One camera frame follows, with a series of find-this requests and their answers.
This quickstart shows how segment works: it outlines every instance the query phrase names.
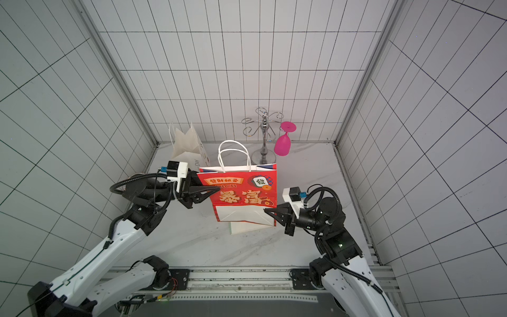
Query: cable clip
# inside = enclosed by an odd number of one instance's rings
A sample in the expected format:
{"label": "cable clip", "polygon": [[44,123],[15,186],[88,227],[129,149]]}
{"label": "cable clip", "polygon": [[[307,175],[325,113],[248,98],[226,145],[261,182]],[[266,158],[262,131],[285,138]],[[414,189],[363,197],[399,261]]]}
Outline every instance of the cable clip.
{"label": "cable clip", "polygon": [[112,239],[108,239],[105,243],[104,243],[104,247],[102,247],[104,250],[109,248],[109,246],[111,245],[111,243],[113,243],[113,240]]}

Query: pink wine glass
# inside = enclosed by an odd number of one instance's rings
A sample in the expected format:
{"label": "pink wine glass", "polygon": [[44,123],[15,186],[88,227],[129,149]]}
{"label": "pink wine glass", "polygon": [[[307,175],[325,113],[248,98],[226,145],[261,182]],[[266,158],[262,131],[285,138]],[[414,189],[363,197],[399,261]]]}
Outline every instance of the pink wine glass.
{"label": "pink wine glass", "polygon": [[294,132],[296,130],[296,125],[292,122],[285,121],[280,125],[280,129],[285,132],[285,134],[276,141],[275,153],[279,156],[285,156],[291,150],[291,139],[288,137],[288,133]]}

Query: white bag handle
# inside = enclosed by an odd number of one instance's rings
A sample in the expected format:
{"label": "white bag handle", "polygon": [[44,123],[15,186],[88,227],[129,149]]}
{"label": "white bag handle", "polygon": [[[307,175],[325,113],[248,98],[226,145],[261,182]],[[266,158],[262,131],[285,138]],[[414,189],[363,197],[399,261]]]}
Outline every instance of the white bag handle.
{"label": "white bag handle", "polygon": [[[237,143],[237,144],[241,145],[241,147],[244,148],[244,151],[240,150],[240,149],[223,149],[223,150],[221,149],[222,144],[230,143],[230,142]],[[248,171],[250,172],[252,170],[251,161],[250,161],[250,154],[248,154],[248,150],[246,149],[246,147],[236,140],[225,140],[222,143],[220,143],[220,145],[219,145],[219,156],[218,156],[220,167],[222,168],[222,171],[224,173],[225,173],[225,167],[224,167],[224,161],[222,160],[222,153],[225,151],[238,151],[238,152],[246,154],[246,165],[248,166]]]}
{"label": "white bag handle", "polygon": [[175,127],[173,125],[173,123],[169,123],[169,137],[171,138],[171,144],[172,144],[172,147],[174,148],[174,142],[172,141],[172,134],[171,134],[171,127],[172,127],[172,131],[174,132],[174,137],[176,138],[176,130],[175,130]]}

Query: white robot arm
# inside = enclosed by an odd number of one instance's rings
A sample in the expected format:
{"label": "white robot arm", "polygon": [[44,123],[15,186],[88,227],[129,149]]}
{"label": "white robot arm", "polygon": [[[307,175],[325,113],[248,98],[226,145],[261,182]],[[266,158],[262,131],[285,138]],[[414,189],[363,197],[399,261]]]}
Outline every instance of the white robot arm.
{"label": "white robot arm", "polygon": [[[133,206],[114,219],[108,237],[67,272],[50,284],[38,282],[28,291],[33,316],[98,316],[135,291],[147,287],[162,290],[174,283],[167,263],[151,256],[121,276],[97,285],[129,249],[160,224],[171,200],[178,199],[192,208],[193,203],[203,202],[220,190],[202,186],[187,163],[170,161],[166,172],[136,175],[111,186],[113,193],[132,201]],[[156,178],[167,182],[160,183]],[[161,201],[165,201],[163,206],[157,204]]]}
{"label": "white robot arm", "polygon": [[[164,290],[177,286],[169,266],[151,256],[136,267],[103,284],[97,284],[111,267],[135,244],[148,236],[160,223],[172,199],[187,208],[200,203],[220,190],[202,186],[196,172],[183,162],[169,162],[165,174],[141,174],[111,186],[110,190],[133,202],[132,208],[113,220],[108,237],[67,272],[50,284],[37,283],[28,291],[33,316],[98,316],[115,303],[138,290]],[[165,178],[159,183],[156,178]],[[125,185],[125,190],[118,188]],[[323,197],[324,192],[332,197]],[[318,202],[308,206],[308,200],[319,194]],[[399,317],[370,272],[360,248],[343,226],[345,215],[336,193],[319,187],[311,193],[301,193],[298,187],[283,190],[284,204],[267,208],[265,213],[293,235],[295,227],[315,230],[315,244],[321,257],[310,263],[309,275],[316,289],[326,289],[352,317]],[[165,201],[163,206],[156,204]],[[158,298],[136,299],[153,302]]]}

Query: white paper bag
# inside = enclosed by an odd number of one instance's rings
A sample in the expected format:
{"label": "white paper bag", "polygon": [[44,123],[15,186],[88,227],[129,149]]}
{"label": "white paper bag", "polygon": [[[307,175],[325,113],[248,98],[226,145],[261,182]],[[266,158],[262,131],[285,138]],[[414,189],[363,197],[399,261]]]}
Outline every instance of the white paper bag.
{"label": "white paper bag", "polygon": [[272,227],[273,226],[255,224],[255,223],[246,222],[246,221],[231,221],[231,222],[229,222],[229,229],[231,231],[231,234],[244,233],[244,232],[272,228]]}
{"label": "white paper bag", "polygon": [[174,142],[170,129],[169,134],[173,146],[170,161],[187,162],[189,169],[197,172],[200,167],[210,166],[208,154],[192,124],[187,133],[174,129]]}

